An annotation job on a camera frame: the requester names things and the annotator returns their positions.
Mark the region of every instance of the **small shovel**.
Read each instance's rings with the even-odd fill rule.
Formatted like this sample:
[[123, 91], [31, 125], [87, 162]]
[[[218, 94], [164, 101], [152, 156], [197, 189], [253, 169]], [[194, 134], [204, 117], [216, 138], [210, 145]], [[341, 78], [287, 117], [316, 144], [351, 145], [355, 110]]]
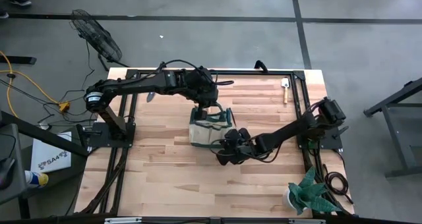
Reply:
[[289, 88], [289, 79], [283, 78], [282, 79], [282, 87], [284, 87], [284, 103], [287, 104], [287, 99], [289, 97], [288, 88]]

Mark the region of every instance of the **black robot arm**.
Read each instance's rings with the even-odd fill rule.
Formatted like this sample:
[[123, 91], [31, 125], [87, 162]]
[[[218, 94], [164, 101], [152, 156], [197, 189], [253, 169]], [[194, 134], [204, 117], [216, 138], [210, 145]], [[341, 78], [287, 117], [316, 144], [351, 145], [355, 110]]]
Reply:
[[[313, 111], [318, 108], [319, 114], [314, 116]], [[240, 164], [249, 158], [263, 162], [275, 150], [280, 149], [282, 143], [297, 135], [304, 135], [309, 140], [322, 138], [326, 130], [340, 126], [346, 116], [335, 100], [324, 98], [311, 105], [296, 121], [282, 127], [273, 133], [264, 133], [251, 138], [245, 128], [232, 129], [220, 143], [224, 149], [217, 153], [220, 164], [228, 162]]]
[[86, 109], [98, 115], [107, 123], [111, 139], [124, 139], [125, 121], [109, 107], [115, 96], [155, 92], [161, 95], [180, 94], [198, 103], [195, 119], [206, 116], [203, 108], [217, 102], [217, 84], [204, 67], [195, 70], [158, 70], [154, 76], [146, 75], [136, 79], [101, 80], [90, 86], [85, 95]]

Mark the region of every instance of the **wooden tabletop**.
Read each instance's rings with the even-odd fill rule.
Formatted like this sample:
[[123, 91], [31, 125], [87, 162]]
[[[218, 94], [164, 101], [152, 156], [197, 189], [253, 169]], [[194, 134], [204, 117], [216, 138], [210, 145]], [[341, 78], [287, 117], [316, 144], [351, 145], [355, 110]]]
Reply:
[[[125, 75], [125, 68], [111, 68], [108, 78]], [[311, 104], [326, 96], [321, 70], [305, 70], [305, 76]], [[218, 101], [223, 107], [232, 108], [238, 128], [247, 128], [252, 136], [274, 132], [296, 120], [291, 89], [288, 104], [283, 104], [281, 79], [282, 76], [220, 75], [218, 80], [235, 83], [218, 87]], [[221, 166], [209, 150], [189, 144], [193, 102], [179, 95], [156, 95], [147, 103], [146, 96], [138, 95], [135, 141], [126, 164], [119, 216], [297, 217], [295, 210], [282, 203], [287, 184], [299, 183], [305, 173], [295, 138], [282, 144], [273, 163], [249, 159], [242, 165]], [[130, 101], [129, 96], [126, 114]], [[116, 97], [110, 103], [116, 114], [120, 102], [121, 97]], [[109, 148], [100, 148], [88, 158], [75, 211], [85, 208], [102, 187], [109, 154]], [[338, 154], [322, 150], [321, 159], [329, 171], [346, 175]], [[337, 199], [353, 213], [353, 206], [344, 197]], [[311, 215], [305, 210], [301, 217]]]

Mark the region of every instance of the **sticker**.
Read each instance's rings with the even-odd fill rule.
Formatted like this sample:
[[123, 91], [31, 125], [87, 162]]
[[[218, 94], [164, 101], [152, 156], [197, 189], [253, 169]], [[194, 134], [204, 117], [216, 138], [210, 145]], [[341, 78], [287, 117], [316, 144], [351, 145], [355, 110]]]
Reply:
[[97, 97], [97, 96], [88, 98], [88, 102], [91, 102], [91, 101], [99, 101], [99, 100], [100, 100], [100, 98]]

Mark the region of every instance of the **green plant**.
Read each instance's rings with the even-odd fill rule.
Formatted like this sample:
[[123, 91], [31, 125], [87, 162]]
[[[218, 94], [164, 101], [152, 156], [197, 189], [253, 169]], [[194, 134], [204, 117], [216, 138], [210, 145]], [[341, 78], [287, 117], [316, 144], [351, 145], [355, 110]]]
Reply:
[[299, 185], [289, 183], [289, 200], [297, 214], [301, 215], [304, 208], [323, 212], [340, 211], [340, 208], [321, 197], [321, 194], [327, 192], [325, 183], [314, 184], [314, 178], [315, 168], [311, 167]]

